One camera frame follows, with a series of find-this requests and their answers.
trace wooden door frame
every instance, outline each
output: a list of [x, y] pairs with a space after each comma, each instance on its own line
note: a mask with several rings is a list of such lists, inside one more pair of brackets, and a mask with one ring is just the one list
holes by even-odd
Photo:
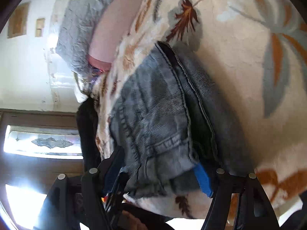
[[[16, 165], [20, 163], [32, 164], [36, 168], [44, 168], [47, 170], [49, 167], [66, 166], [75, 167], [76, 170], [80, 168], [80, 163], [82, 160], [65, 160], [63, 164], [62, 159], [49, 159], [47, 166], [45, 166], [45, 158], [34, 158], [27, 157], [22, 155], [5, 153], [3, 150], [5, 133], [7, 125], [16, 125], [16, 126], [27, 126], [27, 127], [37, 127], [37, 128], [54, 128], [54, 129], [77, 129], [76, 124], [76, 114], [75, 113], [62, 113], [62, 112], [40, 112], [40, 111], [22, 111], [22, 110], [11, 110], [11, 109], [0, 109], [0, 203], [4, 206], [8, 217], [12, 220], [13, 224], [18, 226], [19, 230], [24, 230], [25, 228], [16, 224], [16, 221], [13, 218], [12, 211], [9, 206], [7, 199], [5, 184], [7, 181], [7, 173], [9, 172], [10, 163], [16, 162]], [[72, 171], [71, 176], [79, 175], [80, 173], [74, 173]], [[56, 170], [54, 173], [61, 173], [60, 170]]]

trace door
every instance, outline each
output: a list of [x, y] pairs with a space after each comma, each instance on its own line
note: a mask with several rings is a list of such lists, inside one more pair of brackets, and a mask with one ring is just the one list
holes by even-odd
[[18, 229], [33, 227], [59, 174], [82, 174], [78, 137], [75, 114], [2, 111], [0, 201]]

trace bright light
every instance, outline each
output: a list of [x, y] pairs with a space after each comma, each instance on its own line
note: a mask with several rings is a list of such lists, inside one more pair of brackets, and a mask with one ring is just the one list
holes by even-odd
[[80, 228], [81, 230], [90, 230], [87, 226], [83, 225], [82, 223], [80, 223]]
[[47, 195], [7, 184], [5, 188], [16, 223], [22, 227], [33, 229]]
[[186, 229], [201, 229], [205, 220], [190, 220], [183, 218], [175, 218], [167, 222], [175, 230], [186, 230]]
[[56, 34], [48, 35], [48, 39], [47, 39], [47, 47], [48, 47], [48, 49], [56, 48], [58, 39], [59, 39], [59, 36], [56, 35]]
[[[7, 126], [3, 148], [6, 153], [53, 159], [83, 159], [81, 145], [79, 144], [80, 137], [77, 135], [69, 135], [69, 132], [67, 132], [67, 135], [33, 133], [31, 130], [34, 128], [28, 127], [27, 129], [30, 132], [14, 130], [14, 128], [18, 128], [18, 126]], [[53, 147], [50, 149], [47, 146], [38, 146], [32, 142], [37, 138], [48, 139], [50, 137], [58, 140], [68, 139], [75, 144], [65, 148]]]

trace pink fabric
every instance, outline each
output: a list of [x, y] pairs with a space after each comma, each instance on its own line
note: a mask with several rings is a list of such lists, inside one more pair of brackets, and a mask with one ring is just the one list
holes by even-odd
[[142, 0], [114, 0], [97, 25], [90, 45], [91, 57], [112, 63], [116, 47], [123, 34], [130, 29]]
[[111, 63], [110, 62], [104, 62], [104, 61], [95, 59], [94, 57], [92, 57], [89, 54], [87, 56], [87, 60], [88, 60], [90, 65], [92, 65], [93, 67], [98, 68], [99, 70], [101, 70], [103, 72], [109, 71], [111, 69]]

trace white wall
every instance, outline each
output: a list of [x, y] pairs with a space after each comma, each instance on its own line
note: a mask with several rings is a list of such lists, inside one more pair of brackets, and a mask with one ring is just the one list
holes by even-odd
[[[45, 60], [48, 29], [56, 0], [30, 2], [26, 35], [7, 38], [8, 23], [0, 34], [0, 108], [54, 110], [48, 66]], [[45, 18], [43, 37], [35, 37], [38, 18]], [[56, 110], [75, 112], [78, 103], [73, 94], [73, 73], [61, 67], [61, 75], [71, 80], [71, 88], [59, 86], [61, 101]]]

